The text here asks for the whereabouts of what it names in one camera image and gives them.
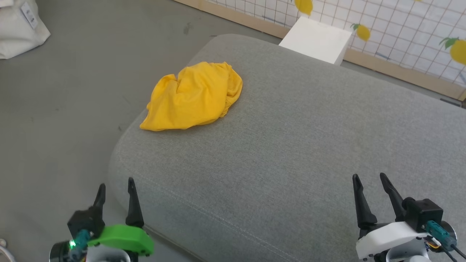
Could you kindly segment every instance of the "white grid panel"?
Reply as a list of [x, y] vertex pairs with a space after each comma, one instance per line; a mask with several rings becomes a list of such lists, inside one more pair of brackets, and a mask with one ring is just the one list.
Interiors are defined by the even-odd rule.
[[[287, 28], [301, 16], [351, 32], [361, 24], [370, 38], [354, 33], [351, 49], [466, 87], [465, 65], [450, 54], [454, 45], [440, 45], [446, 37], [466, 38], [466, 0], [312, 0], [310, 16], [294, 0], [208, 1]], [[456, 49], [464, 62], [466, 48]]]

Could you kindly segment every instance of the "green led light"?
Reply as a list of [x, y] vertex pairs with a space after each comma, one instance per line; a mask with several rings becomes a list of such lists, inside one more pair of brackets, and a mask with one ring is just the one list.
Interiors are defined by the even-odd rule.
[[74, 240], [70, 240], [69, 241], [69, 248], [73, 249], [73, 248], [75, 248], [75, 246], [76, 246], [76, 242]]

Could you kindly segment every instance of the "fabric upholstery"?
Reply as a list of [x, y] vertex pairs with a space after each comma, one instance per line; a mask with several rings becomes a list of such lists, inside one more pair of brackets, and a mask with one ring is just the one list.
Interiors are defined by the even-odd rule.
[[357, 261], [351, 176], [391, 222], [384, 172], [466, 237], [464, 109], [245, 36], [214, 38], [189, 65], [201, 61], [243, 79], [229, 113], [150, 132], [143, 111], [111, 159], [116, 197], [127, 207], [134, 177], [149, 227], [209, 262]]

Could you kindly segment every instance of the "white bag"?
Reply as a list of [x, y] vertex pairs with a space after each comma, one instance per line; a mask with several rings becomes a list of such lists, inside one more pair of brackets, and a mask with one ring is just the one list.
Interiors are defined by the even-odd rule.
[[0, 0], [0, 5], [8, 2], [13, 5], [0, 8], [0, 59], [38, 47], [50, 36], [35, 0]]

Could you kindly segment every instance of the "robotic claw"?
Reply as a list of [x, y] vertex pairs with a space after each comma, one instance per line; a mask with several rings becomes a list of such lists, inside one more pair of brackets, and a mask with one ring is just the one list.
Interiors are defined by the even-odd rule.
[[154, 253], [154, 242], [142, 229], [144, 219], [133, 178], [128, 179], [130, 206], [126, 225], [106, 227], [102, 219], [105, 184], [101, 184], [94, 205], [78, 210], [68, 221], [73, 237], [53, 245], [49, 262], [138, 262], [139, 256]]
[[357, 226], [360, 228], [356, 251], [359, 259], [375, 262], [431, 262], [429, 250], [450, 254], [456, 251], [466, 259], [457, 247], [453, 228], [442, 221], [443, 209], [430, 199], [403, 199], [384, 173], [380, 180], [390, 197], [395, 222], [377, 224], [376, 216], [370, 211], [363, 193], [363, 185], [357, 174], [353, 175]]

